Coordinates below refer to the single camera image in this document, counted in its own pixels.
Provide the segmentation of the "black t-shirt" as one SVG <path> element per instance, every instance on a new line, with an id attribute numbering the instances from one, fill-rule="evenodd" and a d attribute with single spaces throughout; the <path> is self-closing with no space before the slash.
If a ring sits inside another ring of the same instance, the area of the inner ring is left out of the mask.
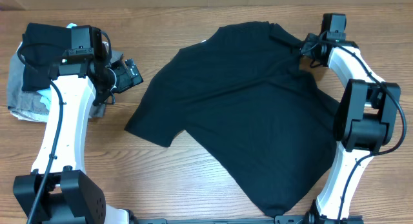
<path id="1" fill-rule="evenodd" d="M 289 211 L 331 167 L 339 103 L 301 70 L 280 25 L 221 27 L 151 80 L 125 130 L 169 147 L 188 132 L 267 216 Z"/>

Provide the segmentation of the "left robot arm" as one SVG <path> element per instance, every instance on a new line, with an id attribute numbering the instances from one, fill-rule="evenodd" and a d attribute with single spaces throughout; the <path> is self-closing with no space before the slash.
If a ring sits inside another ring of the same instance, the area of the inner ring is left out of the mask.
<path id="1" fill-rule="evenodd" d="M 25 90 L 51 89 L 41 149 L 13 193 L 29 223 L 136 223 L 133 212 L 106 203 L 86 175 L 85 139 L 91 108 L 142 82 L 133 59 L 114 56 L 99 28 L 28 24 L 17 56 Z"/>

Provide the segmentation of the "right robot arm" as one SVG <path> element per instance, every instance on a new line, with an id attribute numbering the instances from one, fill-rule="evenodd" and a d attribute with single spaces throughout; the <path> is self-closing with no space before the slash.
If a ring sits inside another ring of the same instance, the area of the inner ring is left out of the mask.
<path id="1" fill-rule="evenodd" d="M 345 14 L 324 14 L 319 35 L 308 34 L 300 49 L 312 68 L 331 69 L 345 91 L 334 117 L 337 149 L 327 182 L 298 223 L 362 223 L 349 214 L 359 180 L 373 157 L 398 149 L 407 133 L 399 85 L 373 72 L 346 39 L 346 25 Z"/>

